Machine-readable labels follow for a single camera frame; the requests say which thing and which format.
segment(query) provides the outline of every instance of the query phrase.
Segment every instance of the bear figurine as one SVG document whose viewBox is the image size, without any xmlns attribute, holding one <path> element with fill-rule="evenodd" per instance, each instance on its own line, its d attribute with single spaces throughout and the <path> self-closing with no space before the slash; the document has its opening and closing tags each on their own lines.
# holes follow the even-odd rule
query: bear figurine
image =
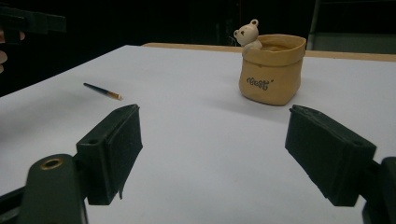
<svg viewBox="0 0 396 224">
<path fill-rule="evenodd" d="M 242 26 L 239 30 L 233 32 L 236 41 L 244 47 L 242 54 L 246 54 L 250 48 L 261 49 L 262 43 L 257 37 L 259 36 L 258 20 L 252 20 L 249 24 Z"/>
</svg>

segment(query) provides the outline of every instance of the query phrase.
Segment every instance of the kraft paper pot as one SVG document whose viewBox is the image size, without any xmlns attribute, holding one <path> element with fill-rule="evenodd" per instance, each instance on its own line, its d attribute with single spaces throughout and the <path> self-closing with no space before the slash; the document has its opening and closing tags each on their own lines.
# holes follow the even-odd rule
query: kraft paper pot
<svg viewBox="0 0 396 224">
<path fill-rule="evenodd" d="M 262 49 L 243 55 L 239 90 L 253 101 L 285 105 L 301 84 L 305 38 L 295 35 L 260 35 Z"/>
</svg>

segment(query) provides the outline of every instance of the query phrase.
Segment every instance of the wooden table edge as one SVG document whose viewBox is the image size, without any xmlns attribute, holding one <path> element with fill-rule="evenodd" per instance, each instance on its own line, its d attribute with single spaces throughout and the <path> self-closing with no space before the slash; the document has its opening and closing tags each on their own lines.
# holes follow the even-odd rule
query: wooden table edge
<svg viewBox="0 0 396 224">
<path fill-rule="evenodd" d="M 193 45 L 193 44 L 173 44 L 173 43 L 147 43 L 143 47 L 166 48 L 166 49 L 196 49 L 212 50 L 225 52 L 242 52 L 241 47 L 233 46 L 214 46 L 214 45 Z M 396 54 L 374 54 L 374 53 L 354 53 L 354 52 L 335 52 L 335 51 L 316 51 L 307 50 L 306 57 L 334 58 L 334 59 L 353 59 L 380 62 L 396 62 Z"/>
</svg>

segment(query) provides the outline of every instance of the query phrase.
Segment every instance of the dark wall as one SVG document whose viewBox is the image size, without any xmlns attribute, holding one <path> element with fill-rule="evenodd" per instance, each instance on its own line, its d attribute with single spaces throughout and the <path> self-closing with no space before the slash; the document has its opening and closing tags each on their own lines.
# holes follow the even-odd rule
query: dark wall
<svg viewBox="0 0 396 224">
<path fill-rule="evenodd" d="M 26 34 L 8 55 L 0 96 L 35 84 L 123 45 L 148 42 L 234 45 L 233 31 L 260 21 L 261 34 L 307 37 L 315 0 L 3 0 L 11 7 L 66 16 L 67 33 Z"/>
</svg>

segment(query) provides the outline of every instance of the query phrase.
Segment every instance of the white table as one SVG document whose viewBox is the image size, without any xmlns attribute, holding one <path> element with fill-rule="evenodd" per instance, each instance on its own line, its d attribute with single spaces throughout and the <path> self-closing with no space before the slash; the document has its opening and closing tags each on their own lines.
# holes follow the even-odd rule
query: white table
<svg viewBox="0 0 396 224">
<path fill-rule="evenodd" d="M 112 110 L 140 106 L 143 149 L 124 198 L 87 205 L 101 223 L 362 223 L 333 207 L 284 148 L 292 105 L 319 110 L 395 156 L 396 63 L 305 57 L 285 106 L 238 90 L 238 52 L 125 46 L 0 98 L 0 195 L 29 167 L 76 142 Z M 122 94 L 117 101 L 83 82 Z"/>
</svg>

